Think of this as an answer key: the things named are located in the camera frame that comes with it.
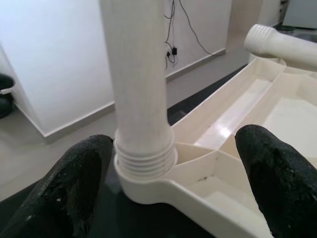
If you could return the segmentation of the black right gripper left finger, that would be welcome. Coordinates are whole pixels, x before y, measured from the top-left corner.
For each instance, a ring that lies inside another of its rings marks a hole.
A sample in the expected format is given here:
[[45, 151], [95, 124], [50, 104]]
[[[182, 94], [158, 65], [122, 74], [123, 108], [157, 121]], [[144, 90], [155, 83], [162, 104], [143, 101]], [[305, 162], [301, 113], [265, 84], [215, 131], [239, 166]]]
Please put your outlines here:
[[0, 238], [87, 238], [113, 139], [90, 136], [71, 146], [0, 232]]

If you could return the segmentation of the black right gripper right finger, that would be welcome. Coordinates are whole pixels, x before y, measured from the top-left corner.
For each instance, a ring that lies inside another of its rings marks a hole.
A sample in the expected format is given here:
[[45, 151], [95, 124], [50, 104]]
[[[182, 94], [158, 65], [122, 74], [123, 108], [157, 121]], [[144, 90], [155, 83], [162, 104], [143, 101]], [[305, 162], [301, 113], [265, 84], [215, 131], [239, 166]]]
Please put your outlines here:
[[248, 181], [274, 238], [317, 238], [317, 169], [266, 128], [235, 134]]

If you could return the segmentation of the white plastic table leg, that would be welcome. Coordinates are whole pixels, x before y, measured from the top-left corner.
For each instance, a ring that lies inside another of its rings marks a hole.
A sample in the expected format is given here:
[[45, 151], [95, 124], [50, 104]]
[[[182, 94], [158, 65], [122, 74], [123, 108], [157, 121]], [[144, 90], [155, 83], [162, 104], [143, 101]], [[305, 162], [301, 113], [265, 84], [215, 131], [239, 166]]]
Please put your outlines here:
[[317, 69], [317, 43], [282, 34], [269, 26], [253, 25], [244, 47], [259, 57], [280, 58], [296, 66]]
[[158, 178], [176, 163], [167, 121], [162, 0], [100, 0], [112, 80], [121, 171]]

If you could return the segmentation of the white plastic children table top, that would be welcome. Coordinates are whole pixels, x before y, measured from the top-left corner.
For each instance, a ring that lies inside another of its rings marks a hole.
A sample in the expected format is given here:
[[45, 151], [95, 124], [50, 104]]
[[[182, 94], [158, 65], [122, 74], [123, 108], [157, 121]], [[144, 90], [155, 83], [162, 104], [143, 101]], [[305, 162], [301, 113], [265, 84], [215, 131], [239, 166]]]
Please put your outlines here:
[[136, 163], [114, 166], [124, 193], [166, 203], [217, 238], [273, 238], [235, 145], [247, 124], [265, 127], [317, 168], [317, 69], [256, 58], [173, 125], [178, 161], [137, 180]]

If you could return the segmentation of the black tablecloth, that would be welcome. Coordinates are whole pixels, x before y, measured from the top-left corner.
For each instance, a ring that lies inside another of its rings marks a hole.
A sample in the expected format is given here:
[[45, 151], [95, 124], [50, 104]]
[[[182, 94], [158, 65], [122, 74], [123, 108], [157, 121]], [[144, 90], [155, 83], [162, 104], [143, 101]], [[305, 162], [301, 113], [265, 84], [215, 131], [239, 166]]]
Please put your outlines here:
[[[171, 125], [178, 122], [245, 66], [168, 108], [168, 122]], [[113, 160], [106, 175], [98, 193], [101, 203], [96, 203], [95, 220], [87, 238], [215, 238], [171, 205], [141, 205], [128, 199], [119, 184]], [[0, 202], [0, 233], [36, 184]]]

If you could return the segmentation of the white appliance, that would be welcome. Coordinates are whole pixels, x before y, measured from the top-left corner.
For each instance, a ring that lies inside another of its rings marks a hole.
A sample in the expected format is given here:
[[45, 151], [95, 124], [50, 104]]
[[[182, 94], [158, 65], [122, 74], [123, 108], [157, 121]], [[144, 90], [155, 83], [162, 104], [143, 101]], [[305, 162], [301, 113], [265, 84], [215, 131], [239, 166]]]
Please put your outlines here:
[[317, 29], [317, 0], [289, 0], [283, 25]]

